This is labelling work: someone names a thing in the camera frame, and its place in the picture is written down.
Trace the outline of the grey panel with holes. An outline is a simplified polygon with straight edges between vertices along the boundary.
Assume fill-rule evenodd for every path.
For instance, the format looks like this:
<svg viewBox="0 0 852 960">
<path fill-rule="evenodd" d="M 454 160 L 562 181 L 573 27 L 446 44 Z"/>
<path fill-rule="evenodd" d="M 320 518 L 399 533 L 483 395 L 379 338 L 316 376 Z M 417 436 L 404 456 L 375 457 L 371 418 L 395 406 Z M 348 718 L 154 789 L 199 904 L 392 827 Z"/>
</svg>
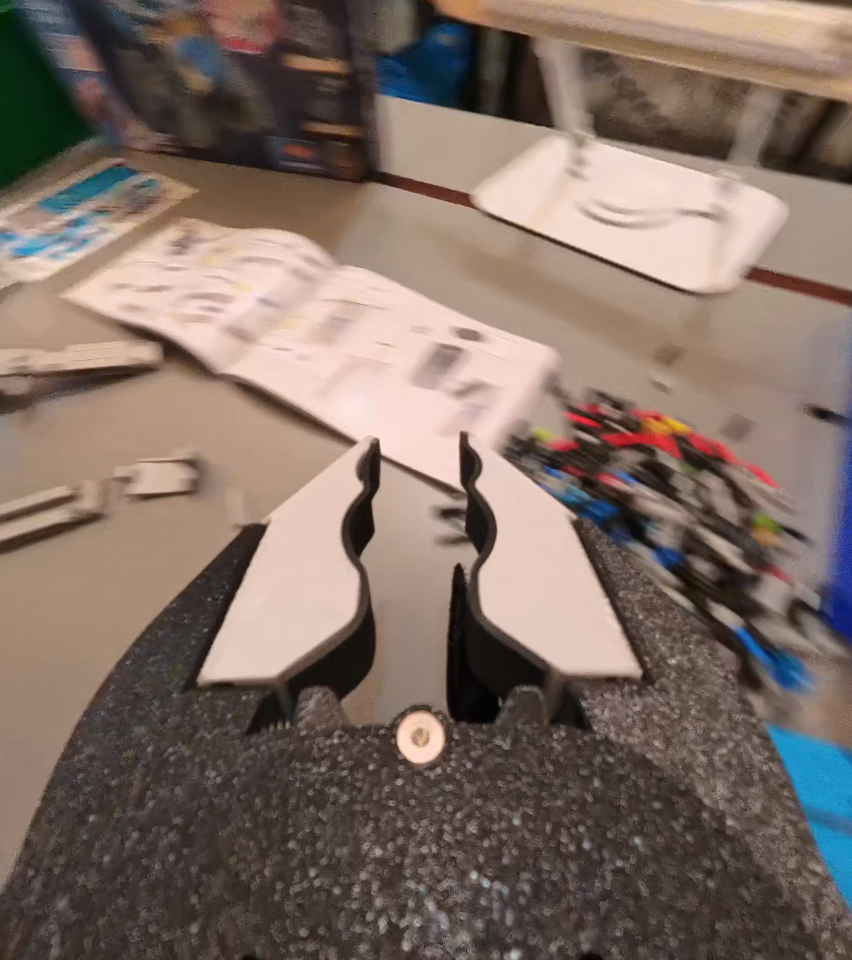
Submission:
<svg viewBox="0 0 852 960">
<path fill-rule="evenodd" d="M 37 379 L 121 377 L 155 371 L 164 359 L 162 346 L 155 342 L 84 342 L 38 350 L 26 369 Z"/>
</svg>

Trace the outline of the grey open frame piece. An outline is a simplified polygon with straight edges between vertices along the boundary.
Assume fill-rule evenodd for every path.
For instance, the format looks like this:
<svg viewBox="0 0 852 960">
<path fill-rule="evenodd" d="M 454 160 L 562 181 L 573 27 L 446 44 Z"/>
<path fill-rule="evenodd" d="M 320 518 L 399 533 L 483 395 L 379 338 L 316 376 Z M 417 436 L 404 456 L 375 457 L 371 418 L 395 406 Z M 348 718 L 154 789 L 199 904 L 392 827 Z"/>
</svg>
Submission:
<svg viewBox="0 0 852 960">
<path fill-rule="evenodd" d="M 0 504 L 0 553 L 11 551 L 104 519 L 106 481 L 56 486 Z"/>
</svg>

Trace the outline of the blue sticker sheet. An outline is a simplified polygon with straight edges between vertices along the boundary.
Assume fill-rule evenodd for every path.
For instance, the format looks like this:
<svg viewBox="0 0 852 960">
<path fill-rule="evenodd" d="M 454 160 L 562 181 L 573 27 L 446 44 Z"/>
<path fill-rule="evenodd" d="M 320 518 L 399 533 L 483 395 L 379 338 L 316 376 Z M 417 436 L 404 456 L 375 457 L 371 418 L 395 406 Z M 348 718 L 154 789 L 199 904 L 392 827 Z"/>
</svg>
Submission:
<svg viewBox="0 0 852 960">
<path fill-rule="evenodd" d="M 0 260 L 18 282 L 47 280 L 190 199 L 197 189 L 107 158 L 0 211 Z"/>
</svg>

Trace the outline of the grey desk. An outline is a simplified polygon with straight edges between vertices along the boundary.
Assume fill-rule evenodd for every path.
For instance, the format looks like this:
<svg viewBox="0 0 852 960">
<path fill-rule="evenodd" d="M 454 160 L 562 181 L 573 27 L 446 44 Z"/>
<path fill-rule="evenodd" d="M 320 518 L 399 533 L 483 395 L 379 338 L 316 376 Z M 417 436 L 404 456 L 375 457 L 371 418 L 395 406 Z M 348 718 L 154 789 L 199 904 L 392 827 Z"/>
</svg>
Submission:
<svg viewBox="0 0 852 960">
<path fill-rule="evenodd" d="M 610 391 L 727 441 L 797 502 L 796 572 L 828 576 L 842 427 L 852 395 L 852 186 L 762 170 L 786 200 L 754 277 L 709 308 L 495 222 L 472 189 L 540 127 L 380 97 L 384 184 L 234 169 L 168 155 L 147 170 L 197 189 L 176 213 L 304 234 L 496 328 L 555 349 L 573 395 Z M 41 398 L 0 416 L 0 502 L 140 457 L 196 450 L 196 495 L 120 499 L 108 518 L 0 556 L 0 887 L 72 729 L 120 656 L 235 533 L 342 453 L 336 436 L 172 355 L 159 370 Z"/>
</svg>

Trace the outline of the dark blue toy kit box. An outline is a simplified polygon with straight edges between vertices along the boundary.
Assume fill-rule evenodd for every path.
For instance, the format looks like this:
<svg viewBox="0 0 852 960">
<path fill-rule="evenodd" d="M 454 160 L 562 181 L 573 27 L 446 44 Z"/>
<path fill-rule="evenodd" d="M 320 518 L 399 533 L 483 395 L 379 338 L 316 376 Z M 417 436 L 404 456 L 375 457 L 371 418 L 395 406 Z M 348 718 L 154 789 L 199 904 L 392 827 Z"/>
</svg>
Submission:
<svg viewBox="0 0 852 960">
<path fill-rule="evenodd" d="M 379 172 L 373 2 L 13 6 L 117 148 L 348 183 Z"/>
</svg>

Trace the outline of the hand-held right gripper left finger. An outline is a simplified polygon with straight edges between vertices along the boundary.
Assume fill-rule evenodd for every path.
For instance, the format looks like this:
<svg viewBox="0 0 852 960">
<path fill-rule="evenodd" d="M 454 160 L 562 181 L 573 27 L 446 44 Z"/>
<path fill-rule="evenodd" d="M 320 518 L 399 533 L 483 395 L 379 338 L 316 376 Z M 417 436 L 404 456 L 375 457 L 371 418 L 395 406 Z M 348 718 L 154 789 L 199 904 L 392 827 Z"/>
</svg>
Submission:
<svg viewBox="0 0 852 960">
<path fill-rule="evenodd" d="M 311 688 L 348 697 L 372 670 L 362 555 L 380 486 L 377 438 L 355 443 L 252 526 L 260 538 L 197 670 L 199 689 L 262 689 L 292 718 Z"/>
</svg>

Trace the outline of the pile of small colourful pieces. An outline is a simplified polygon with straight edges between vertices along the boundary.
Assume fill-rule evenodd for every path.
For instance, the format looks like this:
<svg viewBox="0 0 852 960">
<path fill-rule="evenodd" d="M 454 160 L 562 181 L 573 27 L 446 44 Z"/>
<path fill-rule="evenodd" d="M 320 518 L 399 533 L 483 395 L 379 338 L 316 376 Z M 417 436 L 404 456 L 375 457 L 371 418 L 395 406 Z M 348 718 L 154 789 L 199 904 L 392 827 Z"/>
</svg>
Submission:
<svg viewBox="0 0 852 960">
<path fill-rule="evenodd" d="M 850 657 L 827 596 L 792 570 L 810 538 L 762 468 L 681 420 L 600 390 L 562 432 L 523 426 L 504 459 L 627 552 L 739 661 L 755 690 L 804 693 L 814 666 Z"/>
</svg>

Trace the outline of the white instruction booklet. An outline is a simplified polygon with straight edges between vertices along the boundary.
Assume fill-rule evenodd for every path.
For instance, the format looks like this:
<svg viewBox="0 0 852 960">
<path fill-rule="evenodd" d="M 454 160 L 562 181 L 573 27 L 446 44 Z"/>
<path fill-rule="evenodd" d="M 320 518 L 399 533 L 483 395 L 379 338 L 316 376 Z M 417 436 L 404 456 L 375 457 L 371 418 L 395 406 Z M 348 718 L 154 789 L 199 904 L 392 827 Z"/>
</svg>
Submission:
<svg viewBox="0 0 852 960">
<path fill-rule="evenodd" d="M 63 298 L 450 487 L 460 434 L 501 449 L 560 367 L 550 346 L 275 229 L 178 219 Z"/>
</svg>

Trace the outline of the grey curved panel piece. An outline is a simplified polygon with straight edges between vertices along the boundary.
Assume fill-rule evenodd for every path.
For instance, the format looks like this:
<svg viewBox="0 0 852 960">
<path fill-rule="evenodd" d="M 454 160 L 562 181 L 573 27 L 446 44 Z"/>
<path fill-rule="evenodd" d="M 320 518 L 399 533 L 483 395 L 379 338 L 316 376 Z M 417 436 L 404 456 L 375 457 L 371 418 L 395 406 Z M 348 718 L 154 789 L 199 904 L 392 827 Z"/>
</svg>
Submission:
<svg viewBox="0 0 852 960">
<path fill-rule="evenodd" d="M 187 449 L 119 466 L 112 479 L 119 484 L 123 495 L 131 499 L 186 497 L 200 490 L 204 470 L 204 458 L 198 451 Z"/>
</svg>

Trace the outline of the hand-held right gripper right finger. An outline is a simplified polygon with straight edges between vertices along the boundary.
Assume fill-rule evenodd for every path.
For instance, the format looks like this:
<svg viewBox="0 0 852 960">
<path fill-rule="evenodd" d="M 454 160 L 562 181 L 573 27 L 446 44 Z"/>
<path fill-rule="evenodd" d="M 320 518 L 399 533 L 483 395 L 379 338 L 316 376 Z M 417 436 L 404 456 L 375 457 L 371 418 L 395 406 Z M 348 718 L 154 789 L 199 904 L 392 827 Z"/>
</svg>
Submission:
<svg viewBox="0 0 852 960">
<path fill-rule="evenodd" d="M 644 679 L 612 573 L 573 514 L 500 453 L 462 432 L 458 457 L 476 557 L 454 575 L 449 712 L 492 723 L 516 689 L 533 688 L 549 720 L 581 724 L 580 686 Z"/>
</svg>

